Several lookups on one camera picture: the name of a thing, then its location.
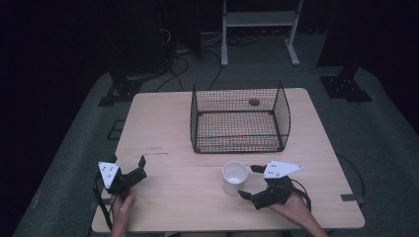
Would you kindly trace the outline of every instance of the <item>white paper cup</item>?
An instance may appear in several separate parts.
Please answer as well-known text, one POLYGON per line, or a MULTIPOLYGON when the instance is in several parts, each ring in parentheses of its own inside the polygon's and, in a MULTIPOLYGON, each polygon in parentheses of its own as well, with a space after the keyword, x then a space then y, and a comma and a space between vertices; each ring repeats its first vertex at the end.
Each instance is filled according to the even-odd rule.
POLYGON ((242 189, 247 179, 246 167, 238 162, 231 161, 222 168, 222 176, 224 177, 224 191, 230 196, 238 196, 238 190, 242 189))

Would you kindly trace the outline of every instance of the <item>gray carpet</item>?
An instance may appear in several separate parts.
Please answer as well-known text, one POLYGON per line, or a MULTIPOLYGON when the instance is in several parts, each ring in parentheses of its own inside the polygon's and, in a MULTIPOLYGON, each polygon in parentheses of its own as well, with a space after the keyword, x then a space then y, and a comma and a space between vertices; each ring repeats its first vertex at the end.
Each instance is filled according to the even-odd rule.
MULTIPOLYGON (((304 88, 315 105, 335 152, 350 160, 362 175, 367 203, 362 212, 366 225, 356 230, 337 230, 331 236, 417 236, 419 225, 419 138, 378 79, 360 68, 355 80, 366 90, 372 102, 348 103, 329 99, 319 77, 337 75, 341 67, 317 68, 315 65, 325 35, 295 38, 295 51, 301 65, 291 64, 284 36, 260 37, 254 44, 229 48, 229 66, 218 81, 282 80, 286 88, 304 88)), ((219 54, 219 47, 208 50, 219 54)), ((203 58, 189 54, 188 70, 179 76, 183 87, 192 90, 195 82, 212 81, 219 69, 218 59, 204 52, 203 58)), ((186 66, 174 60, 174 71, 186 66)), ((170 73, 143 84, 141 92, 154 92, 170 73)), ((73 125, 45 174, 33 203, 22 218, 14 236, 88 236, 96 208, 92 192, 98 161, 113 161, 117 140, 107 139, 114 122, 125 119, 130 103, 98 107, 112 80, 109 74, 98 79, 86 98, 73 125)), ((180 91, 172 80, 159 91, 180 91)), ((355 170, 340 160, 355 194, 362 187, 355 170)), ((161 236, 162 233, 128 236, 161 236)), ((90 236, 107 236, 90 233, 90 236)), ((293 231, 293 236, 304 236, 293 231)))

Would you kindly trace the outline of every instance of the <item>human hand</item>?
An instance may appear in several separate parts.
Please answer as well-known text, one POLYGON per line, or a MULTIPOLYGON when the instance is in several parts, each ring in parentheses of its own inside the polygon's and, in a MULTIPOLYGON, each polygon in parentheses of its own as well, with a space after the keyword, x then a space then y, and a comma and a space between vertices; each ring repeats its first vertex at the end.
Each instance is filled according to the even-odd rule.
POLYGON ((129 191, 129 195, 123 200, 120 196, 112 196, 113 225, 111 230, 112 237, 126 236, 126 230, 129 222, 129 211, 135 201, 136 191, 129 191))
POLYGON ((309 236, 323 237, 326 232, 317 223, 301 196, 292 193, 285 204, 273 204, 269 209, 281 214, 290 222, 303 228, 309 236))

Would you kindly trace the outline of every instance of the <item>black wire basket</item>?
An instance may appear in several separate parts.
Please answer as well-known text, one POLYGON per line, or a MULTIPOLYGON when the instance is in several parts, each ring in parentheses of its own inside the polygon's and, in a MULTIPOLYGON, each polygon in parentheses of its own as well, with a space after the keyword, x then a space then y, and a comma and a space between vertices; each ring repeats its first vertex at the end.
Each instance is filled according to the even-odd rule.
POLYGON ((197 153, 283 151, 290 128, 281 81, 194 85, 190 129, 197 153))

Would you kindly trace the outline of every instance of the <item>dark background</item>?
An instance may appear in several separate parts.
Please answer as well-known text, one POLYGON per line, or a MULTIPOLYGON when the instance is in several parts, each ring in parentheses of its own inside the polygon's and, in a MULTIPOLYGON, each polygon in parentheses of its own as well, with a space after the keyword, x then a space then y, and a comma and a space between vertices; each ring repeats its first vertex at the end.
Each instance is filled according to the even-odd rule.
MULTIPOLYGON (((293 5, 288 0, 229 1, 231 10, 282 10, 293 5)), ((141 57, 132 59, 128 53, 145 53, 128 43, 132 37, 144 44, 155 38, 127 34, 126 19, 117 14, 113 1, 93 2, 96 10, 91 1, 81 0, 1 1, 1 236, 13 233, 96 80, 115 63, 158 70, 157 61, 167 56, 160 53, 151 66, 141 65, 141 57)), ((220 30, 220 0, 167 2, 158 1, 164 6, 158 24, 173 30, 173 37, 189 47, 197 49, 199 43, 187 39, 197 39, 199 29, 220 30)), ((343 65, 355 52, 418 130, 419 3, 341 0, 339 8, 338 3, 306 0, 303 6, 301 33, 329 30, 318 66, 343 65)))

